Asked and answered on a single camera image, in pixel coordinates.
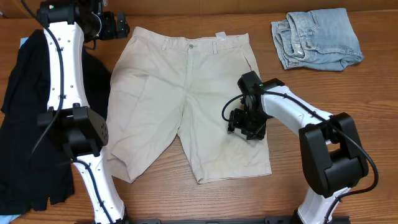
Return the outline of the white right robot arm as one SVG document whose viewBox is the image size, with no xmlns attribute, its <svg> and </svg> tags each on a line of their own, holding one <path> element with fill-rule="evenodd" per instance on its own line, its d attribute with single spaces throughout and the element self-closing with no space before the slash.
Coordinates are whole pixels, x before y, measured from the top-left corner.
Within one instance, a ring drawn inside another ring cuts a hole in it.
<svg viewBox="0 0 398 224">
<path fill-rule="evenodd" d="M 255 72 L 238 80 L 242 106 L 225 119 L 228 133 L 240 129 L 248 140 L 262 140 L 267 120 L 278 119 L 299 138 L 302 169 L 309 189 L 291 216 L 267 217 L 265 223 L 349 223 L 333 212 L 344 196 L 366 177 L 369 168 L 352 117 L 333 115 L 303 101 L 278 79 L 262 82 Z"/>
</svg>

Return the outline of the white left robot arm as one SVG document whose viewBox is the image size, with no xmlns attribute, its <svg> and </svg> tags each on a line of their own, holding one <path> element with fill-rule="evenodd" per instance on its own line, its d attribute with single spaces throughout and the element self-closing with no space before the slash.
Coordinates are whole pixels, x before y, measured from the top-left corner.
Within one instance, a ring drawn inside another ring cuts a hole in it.
<svg viewBox="0 0 398 224">
<path fill-rule="evenodd" d="M 49 50 L 50 95 L 37 124 L 74 165 L 90 196 L 95 223 L 130 223 L 106 163 L 109 133 L 105 119 L 86 98 L 82 51 L 87 42 L 126 38 L 124 13 L 104 11 L 105 1 L 43 1 L 36 18 Z"/>
</svg>

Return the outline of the beige khaki shorts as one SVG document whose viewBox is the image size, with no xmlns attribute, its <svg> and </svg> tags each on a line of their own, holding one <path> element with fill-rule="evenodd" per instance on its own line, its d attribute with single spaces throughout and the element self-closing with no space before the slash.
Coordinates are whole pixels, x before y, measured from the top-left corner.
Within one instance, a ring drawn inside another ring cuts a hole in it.
<svg viewBox="0 0 398 224">
<path fill-rule="evenodd" d="M 247 34 L 188 39 L 136 27 L 111 75 L 111 174 L 134 182 L 175 138 L 200 184 L 271 174 L 266 140 L 227 132 L 237 82 L 252 71 Z"/>
</svg>

